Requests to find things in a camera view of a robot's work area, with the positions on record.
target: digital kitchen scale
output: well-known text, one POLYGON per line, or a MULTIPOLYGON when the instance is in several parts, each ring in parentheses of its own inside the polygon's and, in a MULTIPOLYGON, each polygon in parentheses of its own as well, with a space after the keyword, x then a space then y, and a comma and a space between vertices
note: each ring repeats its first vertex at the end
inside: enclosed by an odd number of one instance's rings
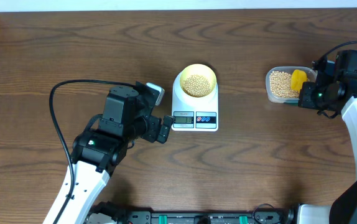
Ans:
POLYGON ((175 131, 217 131, 218 129, 218 86, 216 75, 206 65, 190 65, 177 75, 173 84, 172 116, 175 131), (211 84, 211 92, 203 97, 186 94, 184 81, 193 74, 204 76, 211 84))

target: wooden table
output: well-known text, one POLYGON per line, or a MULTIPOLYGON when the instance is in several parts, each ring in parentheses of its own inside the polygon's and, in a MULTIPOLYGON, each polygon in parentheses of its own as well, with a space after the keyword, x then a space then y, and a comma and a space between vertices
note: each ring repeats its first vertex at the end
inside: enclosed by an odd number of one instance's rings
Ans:
MULTIPOLYGON (((49 115, 54 84, 156 83, 166 94, 154 114, 163 116, 175 76, 196 62, 218 71, 218 132, 138 140, 97 202, 186 211, 331 204, 355 181, 344 122, 271 103, 265 76, 309 67, 347 40, 357 40, 357 9, 0 13, 0 223, 42 222, 61 187, 67 162, 49 115)), ((109 88, 57 91, 68 145, 102 113, 109 88)))

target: black cable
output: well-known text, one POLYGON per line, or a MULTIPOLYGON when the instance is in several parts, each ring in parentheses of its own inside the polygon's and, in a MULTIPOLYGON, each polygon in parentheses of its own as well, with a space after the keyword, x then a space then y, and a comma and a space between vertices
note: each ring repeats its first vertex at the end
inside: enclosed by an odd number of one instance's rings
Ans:
POLYGON ((132 149, 133 147, 134 147, 134 145, 136 144, 136 142, 133 140, 133 141, 131 141, 131 146, 130 147, 128 147, 127 149, 132 149))
POLYGON ((69 84, 69 83, 101 83, 101 84, 109 84, 109 85, 124 85, 124 86, 134 87, 134 85, 128 84, 128 83, 110 82, 110 81, 102 81, 102 80, 67 80, 67 81, 64 81, 64 82, 60 82, 59 84, 55 85, 52 88, 52 91, 50 92, 50 98, 49 98, 50 115, 52 117, 53 124, 55 126, 55 130, 57 131, 58 137, 60 138, 60 141, 62 143, 62 147, 64 148, 65 155, 66 155, 67 160, 68 160, 68 166, 69 166, 70 175, 71 175, 71 185, 70 185, 69 193, 67 194, 67 199, 65 199, 64 204, 62 205, 58 215, 55 217, 55 220, 53 222, 54 224, 58 223, 58 220, 60 219, 65 207, 67 206, 69 200, 72 197, 73 188, 75 186, 75 184, 74 184, 75 176, 74 176, 74 173, 73 173, 73 166, 72 166, 71 156, 69 155, 68 146, 67 146, 67 144, 66 144, 66 142, 64 140, 64 137, 62 136, 62 132, 61 132, 60 126, 57 123, 57 119, 55 117, 54 107, 53 107, 53 96, 54 96, 55 90, 58 87, 60 87, 62 85, 65 85, 65 84, 69 84))
POLYGON ((100 119, 100 118, 102 118, 102 117, 103 117, 102 114, 96 114, 96 115, 94 115, 94 116, 89 120, 89 122, 87 122, 87 125, 86 125, 86 127, 85 127, 85 130, 83 130, 83 132, 90 130, 90 128, 92 127, 92 125, 93 125, 98 119, 100 119))
POLYGON ((254 217, 254 214, 256 213, 256 210, 259 209, 261 206, 270 206, 272 209, 274 209, 274 211, 279 215, 279 222, 276 222, 276 223, 273 223, 273 224, 278 224, 278 223, 282 223, 282 216, 278 213, 278 211, 274 208, 274 206, 268 204, 268 203, 263 203, 259 206, 257 206, 253 212, 252 212, 252 218, 255 222, 257 222, 258 224, 262 224, 261 222, 259 222, 259 220, 257 220, 255 217, 254 217))
POLYGON ((328 54, 332 53, 334 50, 336 50, 336 49, 338 49, 340 47, 346 46, 346 45, 350 45, 350 44, 357 44, 357 40, 349 41, 349 42, 345 42, 345 43, 337 45, 336 47, 330 49, 327 53, 322 55, 322 57, 320 57, 320 59, 318 61, 322 61, 326 56, 328 56, 328 54))

